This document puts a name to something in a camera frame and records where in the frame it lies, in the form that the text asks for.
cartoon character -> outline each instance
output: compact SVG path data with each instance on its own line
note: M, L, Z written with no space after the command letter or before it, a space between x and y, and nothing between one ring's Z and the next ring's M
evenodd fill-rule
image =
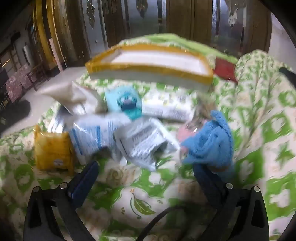
M121 107L121 111L132 110L136 108L137 98L130 92L125 92L118 98L117 104Z

black cable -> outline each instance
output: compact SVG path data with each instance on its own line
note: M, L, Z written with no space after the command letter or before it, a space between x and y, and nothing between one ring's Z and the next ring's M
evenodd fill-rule
M159 222L165 215L167 215L169 212L174 211L176 209L183 209L186 211L186 206L173 206L168 207L164 211L162 211L160 214L158 214L152 221L143 229L143 231L140 233L136 241L143 241L143 239L148 235L148 233L151 231L151 229ZM180 240L182 236L184 235L184 231L181 232L180 237L177 240Z

blue knitted fabric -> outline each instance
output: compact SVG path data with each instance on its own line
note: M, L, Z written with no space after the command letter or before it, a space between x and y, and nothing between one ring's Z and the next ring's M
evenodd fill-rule
M217 168L229 166L225 173L217 173L221 177L228 177L231 175L229 172L233 171L231 130L223 113L212 110L211 117L213 120L208 121L195 136L181 143L189 150L183 163L207 164Z

silver bolt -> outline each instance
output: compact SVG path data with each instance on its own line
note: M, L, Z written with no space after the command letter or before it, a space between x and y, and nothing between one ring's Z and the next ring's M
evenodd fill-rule
M255 192L259 192L260 191L260 188L257 187L257 186L253 187L253 189L254 189Z
M68 186L68 183L61 183L59 186L61 189L65 189Z
M233 188L233 185L231 183L226 183L225 186L228 189L232 189Z
M40 187L38 186L33 188L33 192L38 192L39 190L40 190Z

green floral bedsheet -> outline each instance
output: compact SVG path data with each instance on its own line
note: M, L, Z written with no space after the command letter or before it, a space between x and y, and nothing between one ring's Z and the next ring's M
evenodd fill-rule
M204 49L203 45L186 41L175 35L152 35L125 40L121 44L153 42L176 45L191 50L203 49L212 67L215 56L235 62L235 58ZM234 185L258 185L263 193L269 220L271 240L286 228L296 208L296 92L288 80L278 73L283 63L262 51L246 54L236 63L239 84L214 76L212 98L228 120L235 140ZM133 84L140 95L150 89L189 94L197 102L196 91L157 83L122 80L90 80L84 74L80 84L95 88L104 96L107 88ZM40 121L43 130L59 107L55 103ZM179 123L163 120L166 128L176 134ZM42 189L69 182L67 172L39 171L33 158L33 128L25 128L0 139L0 198L7 204L9 220L22 239L26 207L34 186ZM206 198L196 182L192 167L181 165L174 156L162 158L156 172L149 172L133 164L119 166L109 157L97 156L99 177L82 208L77 212L96 240L132 240L161 211L168 206L186 202L192 205L192 230L187 238L198 236L210 222L214 210L206 205ZM83 169L77 166L76 171ZM185 214L165 216L145 239L174 240L182 228ZM66 240L70 240L62 221L58 223Z

